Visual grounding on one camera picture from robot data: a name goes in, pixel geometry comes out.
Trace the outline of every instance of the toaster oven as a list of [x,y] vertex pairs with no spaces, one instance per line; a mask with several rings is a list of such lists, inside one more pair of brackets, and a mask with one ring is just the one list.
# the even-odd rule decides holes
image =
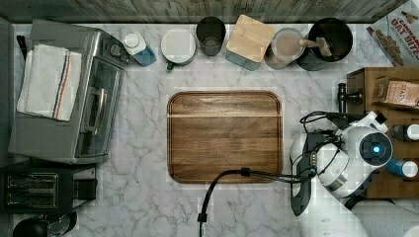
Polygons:
[[80,84],[69,121],[16,113],[9,152],[67,164],[108,159],[120,80],[129,55],[106,32],[34,20],[30,39],[82,54]]

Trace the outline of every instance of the cereal box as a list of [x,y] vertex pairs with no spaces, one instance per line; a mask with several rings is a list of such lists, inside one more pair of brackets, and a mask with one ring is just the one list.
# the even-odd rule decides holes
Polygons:
[[367,31],[393,66],[419,66],[419,0],[410,0]]
[[419,84],[389,77],[376,80],[373,104],[385,104],[396,109],[417,110],[418,103]]

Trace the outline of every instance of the toaster oven handle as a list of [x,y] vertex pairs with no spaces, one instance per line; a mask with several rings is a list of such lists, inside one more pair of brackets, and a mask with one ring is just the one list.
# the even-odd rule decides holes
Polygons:
[[99,133],[99,130],[102,126],[102,121],[104,119],[105,114],[105,102],[108,95],[108,91],[100,88],[96,89],[94,87],[89,87],[88,89],[89,94],[99,96],[99,105],[98,105],[98,111],[95,118],[95,124],[93,126],[84,126],[85,131],[91,131],[93,135],[96,135]]

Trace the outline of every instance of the wall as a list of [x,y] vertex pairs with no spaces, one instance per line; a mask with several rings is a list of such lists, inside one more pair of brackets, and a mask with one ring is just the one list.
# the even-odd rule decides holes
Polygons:
[[[0,18],[0,167],[7,165],[11,159],[7,152],[11,132],[11,108],[9,107],[12,95],[10,83],[13,80],[13,29],[12,25]],[[10,236],[11,218],[0,213],[0,236]]]
[[13,23],[33,18],[68,23],[197,23],[218,16],[235,23],[240,14],[265,23],[313,22],[337,17],[372,23],[405,0],[0,0],[0,16]]

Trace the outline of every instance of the striped towel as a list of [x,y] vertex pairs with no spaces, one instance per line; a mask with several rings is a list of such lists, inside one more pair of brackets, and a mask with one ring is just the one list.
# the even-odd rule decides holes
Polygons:
[[70,120],[81,70],[81,54],[37,45],[27,56],[18,112]]

